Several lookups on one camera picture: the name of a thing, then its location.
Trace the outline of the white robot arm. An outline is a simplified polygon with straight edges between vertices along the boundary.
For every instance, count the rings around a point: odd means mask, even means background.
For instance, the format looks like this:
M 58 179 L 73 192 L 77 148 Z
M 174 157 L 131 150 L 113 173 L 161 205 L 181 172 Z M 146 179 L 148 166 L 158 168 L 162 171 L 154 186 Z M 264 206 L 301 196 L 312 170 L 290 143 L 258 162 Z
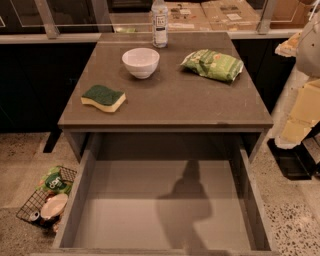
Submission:
M 281 149 L 299 145 L 320 122 L 320 13 L 276 48 L 296 64 L 273 110 L 272 137 Z

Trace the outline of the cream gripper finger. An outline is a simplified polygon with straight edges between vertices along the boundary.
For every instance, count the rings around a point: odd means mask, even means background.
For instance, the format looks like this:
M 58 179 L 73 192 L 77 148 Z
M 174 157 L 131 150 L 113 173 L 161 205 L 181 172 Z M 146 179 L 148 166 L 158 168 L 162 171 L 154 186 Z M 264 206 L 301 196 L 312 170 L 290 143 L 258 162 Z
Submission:
M 320 79 L 307 82 L 298 95 L 281 137 L 289 143 L 300 144 L 320 121 Z
M 284 57 L 295 57 L 300 36 L 301 33 L 297 32 L 294 35 L 292 35 L 288 40 L 284 41 L 283 43 L 280 43 L 276 47 L 275 53 Z

